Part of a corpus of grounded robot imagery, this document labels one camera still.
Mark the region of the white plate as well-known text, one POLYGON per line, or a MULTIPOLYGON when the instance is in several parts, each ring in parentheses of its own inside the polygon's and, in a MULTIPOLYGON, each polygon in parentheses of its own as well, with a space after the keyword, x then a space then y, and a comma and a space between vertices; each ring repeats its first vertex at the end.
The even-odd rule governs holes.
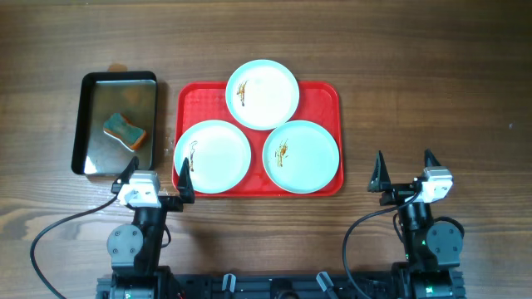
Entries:
POLYGON ((247 174, 251 147, 237 126, 223 120, 205 120, 192 125, 177 141, 175 171, 189 162, 196 192, 220 194, 235 187, 247 174))
POLYGON ((225 87, 229 113, 252 130, 273 130, 294 115, 300 98, 298 82, 284 65, 266 59, 238 67, 225 87))
POLYGON ((262 161, 275 185, 293 194, 310 194, 333 180, 340 152, 333 136, 321 125, 293 120, 269 134, 262 161))

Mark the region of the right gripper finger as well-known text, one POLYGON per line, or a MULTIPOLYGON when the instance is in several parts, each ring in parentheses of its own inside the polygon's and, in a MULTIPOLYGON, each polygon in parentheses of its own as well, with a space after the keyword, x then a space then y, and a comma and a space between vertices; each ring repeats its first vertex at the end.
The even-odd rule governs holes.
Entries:
POLYGON ((430 149, 426 149, 424 152, 424 162, 425 167, 440 167, 441 163, 437 160, 435 155, 431 152, 430 149))
POLYGON ((382 152, 379 150, 376 155, 376 163, 372 173, 372 177, 367 186, 367 191, 371 193, 378 193, 390 190, 392 183, 387 171, 386 163, 382 152))

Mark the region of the green and orange sponge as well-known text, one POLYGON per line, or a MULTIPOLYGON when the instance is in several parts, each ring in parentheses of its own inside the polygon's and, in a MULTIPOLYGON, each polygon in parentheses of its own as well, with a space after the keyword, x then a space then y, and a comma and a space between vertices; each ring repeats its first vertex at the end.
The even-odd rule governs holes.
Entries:
POLYGON ((145 130, 133 125, 121 113, 114 113, 107 119, 103 124, 103 131, 132 152, 139 149, 147 137, 145 130))

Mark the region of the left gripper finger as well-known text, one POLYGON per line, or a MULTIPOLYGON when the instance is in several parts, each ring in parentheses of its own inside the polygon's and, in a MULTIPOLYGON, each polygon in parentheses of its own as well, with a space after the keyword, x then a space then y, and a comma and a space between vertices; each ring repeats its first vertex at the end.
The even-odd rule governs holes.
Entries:
POLYGON ((194 203, 195 191, 190 177, 190 162, 188 158, 184 158, 180 175, 178 179, 177 189, 180 194, 180 201, 182 203, 194 203))
POLYGON ((137 171, 138 166, 139 166, 139 159, 136 156, 134 156, 131 159, 130 163, 123 170, 123 172, 113 182, 111 186, 111 192, 113 194, 118 194, 122 186, 129 183, 130 177, 133 175, 135 171, 137 171))

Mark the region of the white plate top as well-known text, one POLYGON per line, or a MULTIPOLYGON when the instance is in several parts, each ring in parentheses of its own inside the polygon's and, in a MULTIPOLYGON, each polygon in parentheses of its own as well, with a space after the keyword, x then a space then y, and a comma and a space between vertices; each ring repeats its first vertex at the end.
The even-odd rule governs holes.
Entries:
POLYGON ((229 113, 252 130, 273 130, 294 115, 300 98, 298 82, 284 65, 266 59, 238 67, 225 87, 229 113))

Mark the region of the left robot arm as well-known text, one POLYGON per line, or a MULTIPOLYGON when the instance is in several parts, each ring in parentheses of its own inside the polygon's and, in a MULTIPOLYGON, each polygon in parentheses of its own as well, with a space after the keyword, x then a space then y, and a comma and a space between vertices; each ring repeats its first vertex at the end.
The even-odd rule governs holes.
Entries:
POLYGON ((134 211, 134 218, 130 224, 115 228, 107 239, 112 275, 109 282, 98 282, 96 296, 184 298, 184 289, 159 260, 163 235, 168 231, 167 213, 181 212, 184 204, 195 201, 190 162, 182 162, 176 196, 160 195, 157 173, 139 170, 138 164, 139 160, 133 158, 111 187, 120 203, 134 211))

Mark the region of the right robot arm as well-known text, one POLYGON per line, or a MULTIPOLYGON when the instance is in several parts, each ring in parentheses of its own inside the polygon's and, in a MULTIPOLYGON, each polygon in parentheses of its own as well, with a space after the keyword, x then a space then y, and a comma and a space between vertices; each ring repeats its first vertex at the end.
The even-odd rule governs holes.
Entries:
POLYGON ((435 218, 431 205, 453 186, 450 170, 430 150, 425 151, 425 168, 407 184, 391 182, 383 154, 377 153, 367 190, 380 193, 381 206, 397 208, 398 230, 406 261, 392 265, 392 280, 398 298, 458 299, 466 296, 461 264, 465 229, 455 219, 435 218))

